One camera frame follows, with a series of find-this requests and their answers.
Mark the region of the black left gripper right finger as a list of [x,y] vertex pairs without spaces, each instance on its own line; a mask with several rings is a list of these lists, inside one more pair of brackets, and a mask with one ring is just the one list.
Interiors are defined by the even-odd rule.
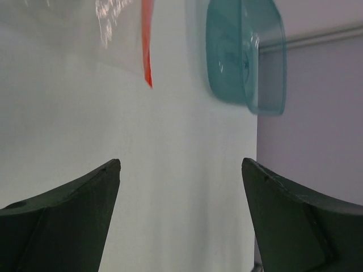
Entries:
[[250,158],[242,177],[264,271],[362,271],[362,206]]

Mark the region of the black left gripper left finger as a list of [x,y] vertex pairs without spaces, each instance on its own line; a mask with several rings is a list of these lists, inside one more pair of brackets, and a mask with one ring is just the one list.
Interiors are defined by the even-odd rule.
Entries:
[[1,209],[1,271],[98,271],[121,162]]

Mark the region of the clear zip top bag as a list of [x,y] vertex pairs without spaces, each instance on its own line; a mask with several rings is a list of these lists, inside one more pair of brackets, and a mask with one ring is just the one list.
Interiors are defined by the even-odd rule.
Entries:
[[51,48],[142,76],[150,63],[154,1],[1,1],[1,24]]

